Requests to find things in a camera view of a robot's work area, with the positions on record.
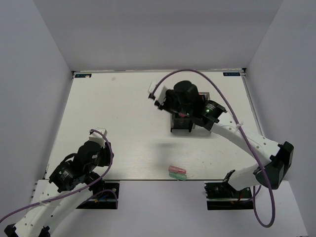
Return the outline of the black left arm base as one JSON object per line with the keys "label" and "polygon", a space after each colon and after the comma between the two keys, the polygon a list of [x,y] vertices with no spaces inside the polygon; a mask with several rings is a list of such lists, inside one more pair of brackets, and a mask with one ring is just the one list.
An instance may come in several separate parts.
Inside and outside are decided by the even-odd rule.
{"label": "black left arm base", "polygon": [[103,181],[93,190],[93,195],[81,203],[77,209],[116,210],[119,203],[119,181]]}

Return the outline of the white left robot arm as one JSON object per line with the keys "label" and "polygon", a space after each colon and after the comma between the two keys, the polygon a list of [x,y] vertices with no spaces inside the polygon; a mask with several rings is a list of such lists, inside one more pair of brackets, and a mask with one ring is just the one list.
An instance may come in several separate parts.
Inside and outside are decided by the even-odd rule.
{"label": "white left robot arm", "polygon": [[8,225],[8,237],[50,237],[61,222],[91,198],[111,192],[96,167],[110,168],[114,154],[107,140],[86,141],[76,153],[66,156],[51,174],[38,201],[25,207],[27,213]]}

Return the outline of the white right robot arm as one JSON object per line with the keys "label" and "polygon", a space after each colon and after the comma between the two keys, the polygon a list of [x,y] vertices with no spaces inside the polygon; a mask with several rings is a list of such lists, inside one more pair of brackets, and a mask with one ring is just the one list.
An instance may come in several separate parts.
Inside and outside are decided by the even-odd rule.
{"label": "white right robot arm", "polygon": [[233,170],[225,177],[223,192],[229,197],[249,186],[262,185],[276,190],[291,167],[294,153],[291,143],[279,144],[235,122],[225,107],[204,99],[190,81],[181,81],[173,89],[163,87],[155,105],[160,110],[189,118],[192,123],[226,138],[260,161],[260,164]]}

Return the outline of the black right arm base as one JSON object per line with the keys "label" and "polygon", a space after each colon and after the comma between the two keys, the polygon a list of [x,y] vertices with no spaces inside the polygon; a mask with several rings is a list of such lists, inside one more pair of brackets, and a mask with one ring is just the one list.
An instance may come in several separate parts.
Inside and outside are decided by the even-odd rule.
{"label": "black right arm base", "polygon": [[228,180],[235,172],[227,173],[222,181],[205,182],[207,210],[253,210],[252,192],[250,188],[236,191]]}

